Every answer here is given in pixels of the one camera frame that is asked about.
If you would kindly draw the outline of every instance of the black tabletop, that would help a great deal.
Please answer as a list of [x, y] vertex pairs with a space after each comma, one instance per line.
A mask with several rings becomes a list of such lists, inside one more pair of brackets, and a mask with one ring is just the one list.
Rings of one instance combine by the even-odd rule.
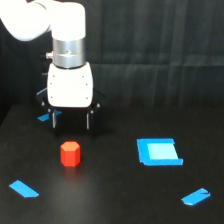
[[[62, 111], [54, 133], [44, 111], [13, 106], [0, 128], [0, 223], [222, 223], [224, 109], [107, 108], [94, 135], [85, 111]], [[183, 166], [139, 162], [137, 139], [173, 138]], [[60, 145], [77, 141], [82, 161], [60, 163]], [[9, 188], [20, 180], [36, 192]], [[181, 199], [205, 188], [195, 206]]]

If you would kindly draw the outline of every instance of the red block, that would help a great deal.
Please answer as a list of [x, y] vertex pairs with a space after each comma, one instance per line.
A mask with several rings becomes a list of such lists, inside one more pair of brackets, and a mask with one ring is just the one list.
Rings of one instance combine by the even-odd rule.
[[77, 142], [65, 142], [61, 145], [61, 163], [74, 167], [80, 163], [81, 149]]

